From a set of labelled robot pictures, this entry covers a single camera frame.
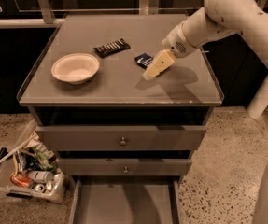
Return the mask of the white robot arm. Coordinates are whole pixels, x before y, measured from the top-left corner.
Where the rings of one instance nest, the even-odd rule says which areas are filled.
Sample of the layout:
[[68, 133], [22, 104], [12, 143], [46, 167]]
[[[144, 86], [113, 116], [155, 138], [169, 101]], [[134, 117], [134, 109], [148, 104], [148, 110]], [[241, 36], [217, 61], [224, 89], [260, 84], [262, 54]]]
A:
[[[143, 74], [150, 80], [209, 41], [220, 40], [234, 32], [239, 34], [268, 69], [268, 14], [255, 0], [204, 0], [192, 16], [176, 26]], [[264, 170], [252, 224], [268, 224], [268, 163]]]

